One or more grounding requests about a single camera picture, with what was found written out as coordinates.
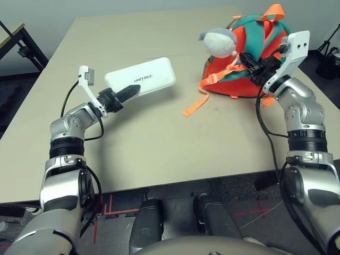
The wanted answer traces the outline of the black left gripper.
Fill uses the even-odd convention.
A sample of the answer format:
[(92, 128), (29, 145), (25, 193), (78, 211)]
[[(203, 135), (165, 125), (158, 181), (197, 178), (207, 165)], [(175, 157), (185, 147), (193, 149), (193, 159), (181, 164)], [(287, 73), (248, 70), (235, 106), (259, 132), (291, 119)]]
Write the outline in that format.
[(112, 89), (104, 89), (99, 92), (97, 100), (103, 105), (108, 113), (116, 113), (123, 108), (122, 103), (135, 97), (141, 86), (138, 84), (129, 85), (119, 91), (117, 94)]

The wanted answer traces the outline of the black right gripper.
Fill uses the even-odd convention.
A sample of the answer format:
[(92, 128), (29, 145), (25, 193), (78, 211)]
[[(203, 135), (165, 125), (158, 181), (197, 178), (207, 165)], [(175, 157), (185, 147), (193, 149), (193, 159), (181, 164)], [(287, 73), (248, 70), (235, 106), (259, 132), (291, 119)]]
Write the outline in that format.
[(256, 59), (249, 53), (239, 53), (239, 59), (249, 71), (249, 78), (255, 85), (264, 85), (271, 78), (282, 62), (278, 59)]

